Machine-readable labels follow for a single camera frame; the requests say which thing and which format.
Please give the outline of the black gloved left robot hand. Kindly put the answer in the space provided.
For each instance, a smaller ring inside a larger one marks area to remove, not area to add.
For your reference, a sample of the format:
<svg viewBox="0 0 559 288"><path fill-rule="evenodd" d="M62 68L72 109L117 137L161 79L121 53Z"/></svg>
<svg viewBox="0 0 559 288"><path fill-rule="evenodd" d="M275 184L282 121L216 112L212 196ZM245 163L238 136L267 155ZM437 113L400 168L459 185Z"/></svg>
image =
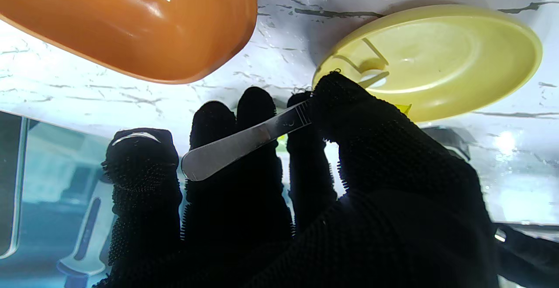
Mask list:
<svg viewBox="0 0 559 288"><path fill-rule="evenodd" d="M498 274L525 288L559 286L559 244L495 224Z"/></svg>

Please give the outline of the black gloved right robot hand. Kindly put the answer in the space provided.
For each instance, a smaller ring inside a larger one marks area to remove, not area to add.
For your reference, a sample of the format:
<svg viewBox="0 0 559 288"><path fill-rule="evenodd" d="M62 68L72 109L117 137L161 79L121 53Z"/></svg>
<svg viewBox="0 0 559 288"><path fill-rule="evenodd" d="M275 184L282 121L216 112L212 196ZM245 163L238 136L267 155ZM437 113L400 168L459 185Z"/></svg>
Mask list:
<svg viewBox="0 0 559 288"><path fill-rule="evenodd" d="M166 129L117 132L103 163L117 216L98 288L497 288L477 172L394 105L332 71L311 125L186 183ZM150 137L131 138L134 132Z"/></svg>

